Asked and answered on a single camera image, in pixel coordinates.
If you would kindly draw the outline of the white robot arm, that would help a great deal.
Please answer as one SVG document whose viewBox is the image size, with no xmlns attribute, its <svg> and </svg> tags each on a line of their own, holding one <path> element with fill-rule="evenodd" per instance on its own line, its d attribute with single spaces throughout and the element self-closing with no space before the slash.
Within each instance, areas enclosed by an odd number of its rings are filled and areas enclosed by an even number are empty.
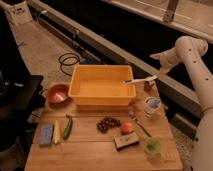
<svg viewBox="0 0 213 171">
<path fill-rule="evenodd" d="M 213 74 L 201 57 L 208 51 L 206 40 L 181 36 L 169 50 L 151 54 L 161 65 L 161 73 L 183 63 L 200 103 L 201 118 L 193 145 L 192 171 L 213 171 Z"/>
</svg>

